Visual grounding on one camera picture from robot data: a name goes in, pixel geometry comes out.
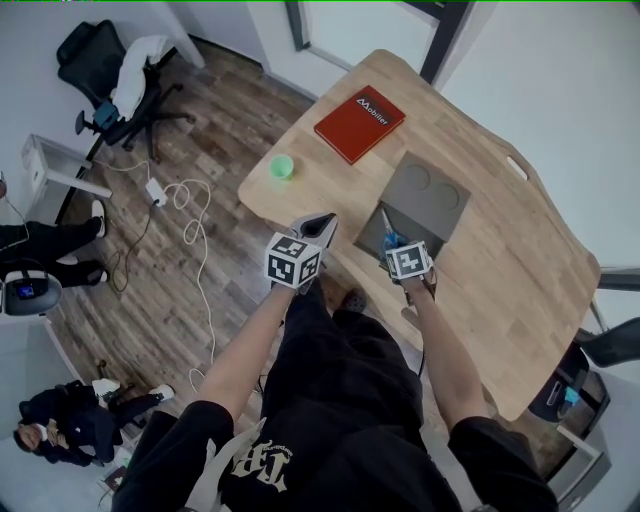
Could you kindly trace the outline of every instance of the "red book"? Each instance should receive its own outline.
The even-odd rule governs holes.
[[[404,117],[393,103],[367,85],[315,125],[314,130],[353,164]]]

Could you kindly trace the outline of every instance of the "wooden tabletop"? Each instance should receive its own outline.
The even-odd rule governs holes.
[[[407,117],[349,165],[313,127],[365,85]],[[514,420],[573,339],[600,267],[513,146],[456,109],[402,59],[377,50],[282,136],[242,183],[240,199],[282,226],[310,213],[335,212],[339,224],[331,254],[365,289],[384,321],[421,349],[420,333],[402,315],[402,290],[375,258],[353,245],[406,151],[471,192],[436,259],[436,302],[469,350],[499,412]],[[269,175],[269,161],[280,153],[294,160],[289,182]],[[509,159],[528,179],[513,170]]]

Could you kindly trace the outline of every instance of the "office chair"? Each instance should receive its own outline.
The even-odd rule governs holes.
[[[580,329],[553,375],[529,405],[529,411],[543,420],[558,423],[571,407],[565,401],[568,387],[574,389],[593,410],[600,404],[582,386],[589,373],[587,357],[599,368],[640,359],[640,317],[593,335]]]
[[[126,51],[118,39],[115,27],[110,21],[98,25],[80,23],[64,40],[56,52],[60,64],[58,77],[79,89],[91,102],[97,112],[108,112],[106,119],[98,119],[94,113],[94,122],[84,119],[84,111],[76,118],[76,133],[90,128],[100,133],[104,142],[112,146],[125,138],[122,147],[125,151],[133,149],[133,139],[145,130],[149,159],[160,162],[153,147],[153,125],[163,119],[186,119],[195,123],[195,117],[186,113],[159,112],[160,106],[172,91],[182,90],[182,84],[173,84],[162,92],[160,74],[153,66],[144,70],[146,90],[133,117],[129,121],[117,121],[117,111],[111,104],[111,92],[118,85],[120,66]]]

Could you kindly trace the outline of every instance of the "sitting person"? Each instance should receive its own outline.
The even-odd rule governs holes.
[[[91,204],[91,218],[82,224],[48,226],[30,221],[0,225],[0,278],[15,270],[44,269],[63,288],[104,283],[109,274],[101,262],[78,262],[67,255],[105,234],[104,205],[98,200]]]
[[[78,466],[103,466],[114,457],[114,445],[122,444],[120,429],[136,416],[174,396],[161,384],[147,395],[117,405],[108,405],[120,383],[100,379],[91,386],[79,381],[56,386],[20,404],[22,421],[13,433],[18,447],[44,457]],[[92,446],[95,455],[80,449]]]

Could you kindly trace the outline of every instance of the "black t-shirt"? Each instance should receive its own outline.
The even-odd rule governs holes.
[[[387,357],[373,364],[329,350],[300,364],[279,355],[265,389],[267,420],[223,474],[222,504],[232,512],[461,510],[420,438],[417,386],[403,362]],[[114,512],[179,510],[202,473],[207,441],[219,451],[233,437],[231,416],[217,404],[195,402],[166,433],[145,440],[162,430],[153,428],[155,418]],[[520,434],[488,418],[467,418],[453,428],[449,447],[480,499],[499,512],[557,510]]]

